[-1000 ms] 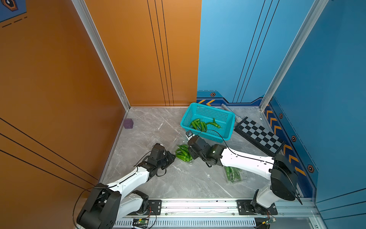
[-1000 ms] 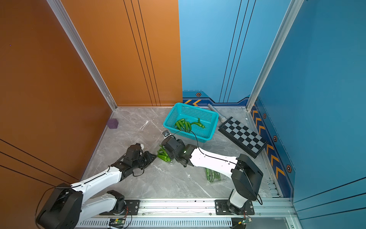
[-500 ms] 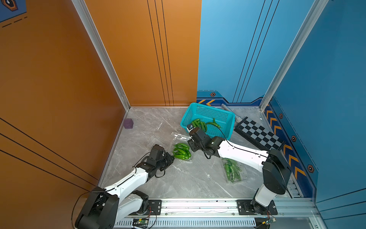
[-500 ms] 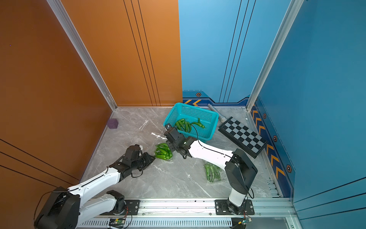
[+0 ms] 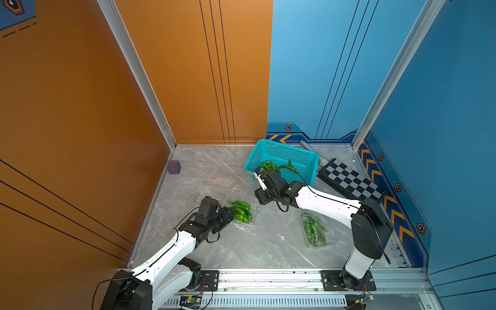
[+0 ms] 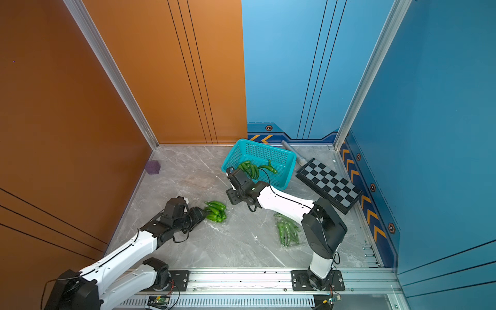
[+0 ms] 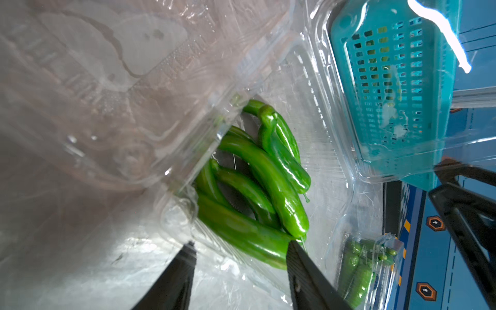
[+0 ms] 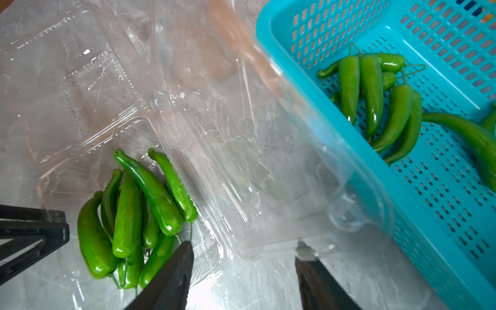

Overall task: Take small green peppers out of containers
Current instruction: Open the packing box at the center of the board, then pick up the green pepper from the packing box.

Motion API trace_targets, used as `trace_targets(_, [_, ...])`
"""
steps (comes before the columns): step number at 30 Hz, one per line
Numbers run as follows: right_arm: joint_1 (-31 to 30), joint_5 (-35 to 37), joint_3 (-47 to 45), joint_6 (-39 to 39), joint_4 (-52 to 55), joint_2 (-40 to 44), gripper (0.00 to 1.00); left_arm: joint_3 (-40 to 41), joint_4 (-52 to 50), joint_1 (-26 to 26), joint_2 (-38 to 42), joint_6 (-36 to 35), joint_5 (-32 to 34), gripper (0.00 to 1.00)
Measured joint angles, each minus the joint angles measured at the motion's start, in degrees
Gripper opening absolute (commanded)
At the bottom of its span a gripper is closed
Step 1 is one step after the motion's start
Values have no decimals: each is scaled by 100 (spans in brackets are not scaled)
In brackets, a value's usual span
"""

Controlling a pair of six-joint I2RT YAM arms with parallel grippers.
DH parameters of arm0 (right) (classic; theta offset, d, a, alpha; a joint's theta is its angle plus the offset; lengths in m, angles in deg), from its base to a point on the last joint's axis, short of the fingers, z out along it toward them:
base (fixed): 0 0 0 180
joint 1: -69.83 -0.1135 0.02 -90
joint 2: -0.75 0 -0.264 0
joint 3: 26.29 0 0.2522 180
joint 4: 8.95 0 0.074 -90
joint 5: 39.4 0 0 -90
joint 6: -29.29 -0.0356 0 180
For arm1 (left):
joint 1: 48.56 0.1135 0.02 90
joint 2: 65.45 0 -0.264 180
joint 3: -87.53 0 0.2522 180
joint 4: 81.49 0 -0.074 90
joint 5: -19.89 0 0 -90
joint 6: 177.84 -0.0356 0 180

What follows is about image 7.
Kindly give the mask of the small green pepper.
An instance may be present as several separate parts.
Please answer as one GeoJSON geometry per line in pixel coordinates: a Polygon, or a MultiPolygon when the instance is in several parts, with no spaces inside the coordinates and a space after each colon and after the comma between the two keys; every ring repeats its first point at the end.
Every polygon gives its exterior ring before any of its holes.
{"type": "Polygon", "coordinates": [[[276,230],[282,229],[278,213],[261,186],[245,174],[222,167],[215,159],[210,159],[209,165],[216,181],[231,187],[244,197],[258,222],[276,230]]]}
{"type": "Polygon", "coordinates": [[[294,238],[245,216],[204,193],[198,195],[198,217],[221,239],[265,264],[287,269],[289,243],[294,238]]]}
{"type": "Polygon", "coordinates": [[[218,148],[249,164],[261,179],[286,231],[295,238],[305,240],[309,231],[309,218],[299,194],[267,152],[237,136],[225,136],[218,148]]]}
{"type": "Polygon", "coordinates": [[[279,113],[270,105],[264,105],[258,111],[258,118],[261,121],[258,137],[261,146],[283,172],[295,191],[298,194],[306,194],[311,187],[311,177],[276,133],[279,116],[279,113]]]}
{"type": "MultiPolygon", "coordinates": [[[[249,113],[253,116],[258,116],[259,110],[266,106],[266,103],[261,102],[256,99],[250,99],[248,104],[243,108],[243,111],[249,113]]],[[[291,155],[295,158],[298,163],[301,163],[300,151],[298,148],[298,143],[289,127],[285,119],[281,114],[276,112],[277,114],[277,124],[276,124],[276,133],[278,137],[281,139],[283,145],[289,150],[291,155]]]]}

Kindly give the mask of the teal plastic mesh basket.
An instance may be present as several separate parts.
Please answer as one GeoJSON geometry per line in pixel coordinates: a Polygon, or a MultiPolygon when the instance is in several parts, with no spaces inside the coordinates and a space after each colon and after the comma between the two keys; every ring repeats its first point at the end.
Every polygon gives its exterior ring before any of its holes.
{"type": "Polygon", "coordinates": [[[329,27],[360,171],[429,191],[457,66],[460,1],[346,1],[329,27]]]}

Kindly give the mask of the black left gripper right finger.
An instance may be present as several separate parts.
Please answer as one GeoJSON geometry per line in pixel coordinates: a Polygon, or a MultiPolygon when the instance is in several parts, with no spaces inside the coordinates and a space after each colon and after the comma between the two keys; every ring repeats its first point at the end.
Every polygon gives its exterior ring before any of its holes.
{"type": "Polygon", "coordinates": [[[350,308],[298,242],[289,243],[286,262],[293,309],[350,308]]]}

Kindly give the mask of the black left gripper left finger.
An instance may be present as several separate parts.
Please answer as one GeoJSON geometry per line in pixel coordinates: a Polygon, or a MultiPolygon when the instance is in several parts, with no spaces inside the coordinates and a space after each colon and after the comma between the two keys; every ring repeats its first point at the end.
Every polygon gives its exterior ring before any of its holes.
{"type": "Polygon", "coordinates": [[[196,262],[195,243],[189,241],[133,309],[188,309],[196,262]]]}

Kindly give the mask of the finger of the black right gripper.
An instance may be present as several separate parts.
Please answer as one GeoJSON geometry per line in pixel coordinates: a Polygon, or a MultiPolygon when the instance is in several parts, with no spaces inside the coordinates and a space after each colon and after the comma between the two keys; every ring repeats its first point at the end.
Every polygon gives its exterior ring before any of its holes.
{"type": "Polygon", "coordinates": [[[441,161],[434,172],[441,185],[428,196],[486,303],[495,306],[495,200],[457,181],[465,176],[495,187],[495,173],[457,160],[441,161]]]}

